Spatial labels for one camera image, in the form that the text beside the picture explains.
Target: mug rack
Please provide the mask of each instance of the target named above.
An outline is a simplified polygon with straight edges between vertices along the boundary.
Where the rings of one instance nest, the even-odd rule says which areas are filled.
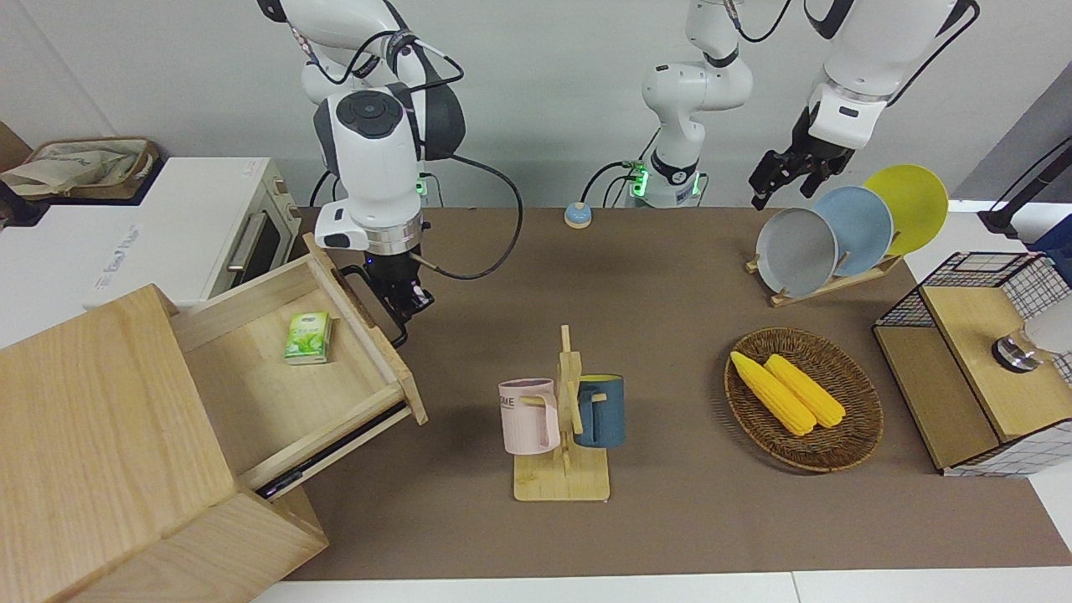
[[[890,245],[893,245],[893,241],[897,240],[898,235],[900,235],[899,232],[895,232],[893,234],[893,238],[890,240]],[[845,261],[848,260],[848,258],[849,258],[848,251],[843,253],[837,261],[837,265],[834,266],[834,270],[837,270],[837,268],[840,267],[842,264],[844,264]],[[790,304],[795,304],[796,302],[810,299],[813,297],[818,297],[820,295],[833,291],[838,291],[847,286],[852,286],[854,284],[860,284],[862,282],[884,277],[885,275],[890,274],[890,270],[892,270],[894,266],[899,264],[900,261],[904,260],[904,258],[905,258],[904,255],[885,255],[884,258],[882,258],[882,260],[879,261],[878,264],[876,264],[872,269],[867,270],[866,273],[861,273],[859,275],[853,275],[851,277],[832,276],[830,277],[830,280],[827,281],[827,284],[820,286],[815,292],[808,295],[802,295],[800,297],[790,297],[786,295],[786,290],[783,289],[781,291],[775,292],[775,294],[771,296],[771,306],[774,308],[780,308],[781,306],[788,306]],[[749,275],[759,273],[759,253],[757,253],[756,256],[753,258],[750,261],[745,263],[744,269]]]
[[[581,384],[581,353],[569,341],[569,325],[562,325],[562,352],[555,380],[559,431],[562,443],[553,451],[513,457],[513,498],[524,502],[607,500],[610,470],[607,450],[574,442],[583,433],[577,392]]]

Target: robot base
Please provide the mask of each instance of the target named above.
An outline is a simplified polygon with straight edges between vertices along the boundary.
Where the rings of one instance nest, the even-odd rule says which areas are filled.
[[[636,189],[629,191],[636,207],[654,207],[656,209],[673,209],[675,207],[695,207],[700,196],[699,174],[693,174],[680,186],[659,185],[651,178],[643,188],[642,194]]]

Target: oven door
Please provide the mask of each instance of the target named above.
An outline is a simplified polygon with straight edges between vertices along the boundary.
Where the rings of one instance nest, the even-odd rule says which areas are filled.
[[[235,252],[227,261],[227,271],[233,276],[230,288],[255,279],[277,267],[276,258],[282,247],[282,234],[271,219],[271,215],[262,209],[245,218],[245,226]]]

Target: tabletop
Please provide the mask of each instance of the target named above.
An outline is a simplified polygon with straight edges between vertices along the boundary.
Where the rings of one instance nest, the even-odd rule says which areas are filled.
[[[1028,482],[941,477],[930,464],[870,333],[912,288],[907,268],[771,308],[770,292],[742,267],[770,214],[597,210],[575,231],[561,209],[535,209],[513,255],[488,278],[422,270],[436,302],[410,323],[401,354],[430,422],[399,425],[308,483],[332,544],[292,577],[1069,564]],[[455,271],[490,264],[513,225],[509,209],[426,217],[425,255]],[[560,324],[570,325],[586,372],[625,377],[628,439],[610,451],[606,503],[511,497],[496,384],[553,374]],[[870,378],[885,431],[863,465],[802,474],[734,424],[726,357],[768,326],[821,335]]]

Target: mug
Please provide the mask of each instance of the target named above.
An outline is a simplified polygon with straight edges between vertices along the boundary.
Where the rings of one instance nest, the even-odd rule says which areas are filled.
[[[583,433],[578,445],[612,448],[625,442],[625,380],[621,374],[583,374],[577,392]]]
[[[506,452],[541,454],[562,443],[553,380],[515,379],[500,383],[498,409]]]

